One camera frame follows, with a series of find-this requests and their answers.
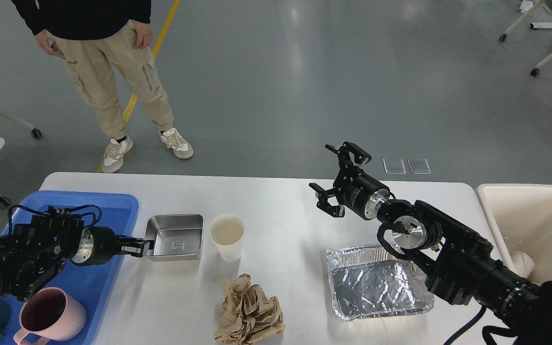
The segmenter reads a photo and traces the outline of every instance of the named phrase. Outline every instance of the crumpled paper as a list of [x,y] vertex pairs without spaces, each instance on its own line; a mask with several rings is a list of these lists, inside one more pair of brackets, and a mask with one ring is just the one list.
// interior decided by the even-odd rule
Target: crumpled paper
[[225,300],[221,304],[224,310],[214,333],[215,341],[251,345],[285,331],[278,297],[267,299],[261,286],[250,285],[250,275],[244,273],[233,283],[223,278],[219,285]]

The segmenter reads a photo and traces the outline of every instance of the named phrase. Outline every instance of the foil pan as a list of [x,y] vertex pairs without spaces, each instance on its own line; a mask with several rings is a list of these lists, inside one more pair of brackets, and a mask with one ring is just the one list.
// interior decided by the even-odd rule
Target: foil pan
[[416,315],[434,307],[427,276],[379,244],[327,250],[332,308],[339,319]]

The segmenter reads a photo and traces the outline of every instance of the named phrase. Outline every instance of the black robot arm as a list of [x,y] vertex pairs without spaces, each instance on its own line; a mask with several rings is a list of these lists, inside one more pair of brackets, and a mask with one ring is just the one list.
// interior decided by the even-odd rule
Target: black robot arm
[[[20,208],[33,213],[30,223],[12,229],[12,211]],[[95,212],[78,214],[83,209]],[[85,216],[92,221],[85,225]],[[70,259],[75,265],[100,265],[114,255],[142,257],[154,241],[114,234],[108,227],[95,226],[101,209],[95,205],[61,209],[48,206],[39,212],[22,205],[9,210],[9,231],[0,236],[0,295],[27,301],[65,267]]]
[[[538,286],[519,277],[491,258],[493,245],[487,239],[430,204],[395,199],[386,185],[361,169],[371,157],[359,146],[344,142],[326,147],[337,154],[340,171],[330,190],[310,184],[321,210],[343,217],[346,206],[365,220],[378,219],[379,243],[394,257],[417,264],[427,274],[429,292],[450,304],[468,304],[474,297],[492,310],[508,328],[485,327],[488,344],[493,343],[491,334],[499,334],[516,336],[518,345],[552,345],[552,282]],[[338,205],[329,204],[332,196]],[[398,250],[385,240],[386,233]],[[424,249],[439,252],[436,260]]]

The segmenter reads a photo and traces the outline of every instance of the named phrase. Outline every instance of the embossed logo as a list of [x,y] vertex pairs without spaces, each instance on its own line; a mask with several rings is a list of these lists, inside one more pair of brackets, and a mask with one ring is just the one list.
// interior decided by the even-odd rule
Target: embossed logo
[[173,241],[172,250],[181,251],[182,249],[184,249],[184,241],[182,241],[180,238],[177,238],[175,241]]

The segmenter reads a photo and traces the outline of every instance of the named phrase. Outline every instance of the sneaker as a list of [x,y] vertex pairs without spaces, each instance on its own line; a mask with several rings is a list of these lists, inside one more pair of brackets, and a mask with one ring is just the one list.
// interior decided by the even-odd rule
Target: sneaker
[[173,154],[181,160],[190,159],[193,156],[193,147],[175,128],[163,132],[160,137],[167,148],[172,149]]
[[121,143],[116,139],[110,139],[110,144],[105,147],[103,160],[101,161],[101,171],[104,173],[115,173],[123,166],[125,153],[129,152],[133,147],[133,140],[129,136]]

